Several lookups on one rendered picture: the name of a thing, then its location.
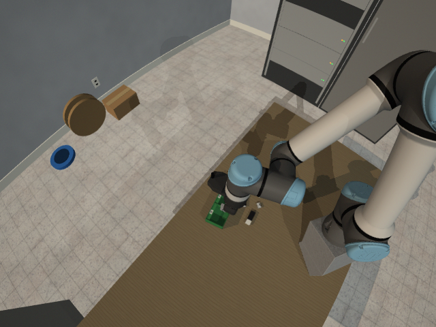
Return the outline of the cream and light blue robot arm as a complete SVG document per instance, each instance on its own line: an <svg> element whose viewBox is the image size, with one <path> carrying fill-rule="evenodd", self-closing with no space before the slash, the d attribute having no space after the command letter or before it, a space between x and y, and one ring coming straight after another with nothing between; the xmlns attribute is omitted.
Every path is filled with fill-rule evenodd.
<svg viewBox="0 0 436 327"><path fill-rule="evenodd" d="M408 52L383 66L324 116L290 140L277 142L269 168L254 155L235 157L228 191L238 198L251 194L297 207L306 190L306 183L296 178L297 165L381 111L400 105L400 132L374 188L360 181L346 183L322 224L326 240L346 248L349 258L381 260L390 253L395 220L436 160L436 52Z"/></svg>

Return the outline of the green rack of three bins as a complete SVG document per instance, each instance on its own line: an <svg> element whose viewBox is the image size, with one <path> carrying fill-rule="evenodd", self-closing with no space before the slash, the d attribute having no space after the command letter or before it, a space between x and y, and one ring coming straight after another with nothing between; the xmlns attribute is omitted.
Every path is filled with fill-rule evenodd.
<svg viewBox="0 0 436 327"><path fill-rule="evenodd" d="M226 219L228 218L229 213L223 212L220 210L221 203L224 203L223 196L219 195L217 196L216 200L214 201L208 215L206 216L206 222L222 229Z"/></svg>

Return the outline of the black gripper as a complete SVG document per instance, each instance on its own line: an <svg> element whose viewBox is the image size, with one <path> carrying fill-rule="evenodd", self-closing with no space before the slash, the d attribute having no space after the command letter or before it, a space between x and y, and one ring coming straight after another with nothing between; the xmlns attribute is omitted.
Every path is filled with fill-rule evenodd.
<svg viewBox="0 0 436 327"><path fill-rule="evenodd" d="M238 208L242 208L247 200L249 199L250 194L247 197L238 198L233 196L227 188L227 179L228 174L224 172L211 172L211 177L208 180L208 186L216 193L224 196L225 204L221 203L220 210L223 212L227 212L231 215L235 215Z"/></svg>

